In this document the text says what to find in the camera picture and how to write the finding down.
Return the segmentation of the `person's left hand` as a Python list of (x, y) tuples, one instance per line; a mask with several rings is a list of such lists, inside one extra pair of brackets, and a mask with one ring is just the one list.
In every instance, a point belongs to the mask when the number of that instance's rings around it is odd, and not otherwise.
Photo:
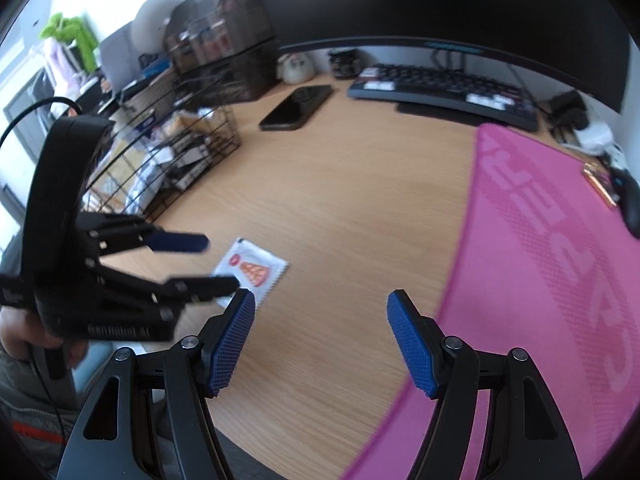
[(26, 362), (29, 348), (40, 347), (47, 350), (67, 348), (66, 361), (76, 368), (86, 358), (89, 343), (85, 340), (65, 342), (50, 334), (41, 323), (40, 317), (29, 310), (12, 307), (1, 308), (1, 368), (9, 362)]

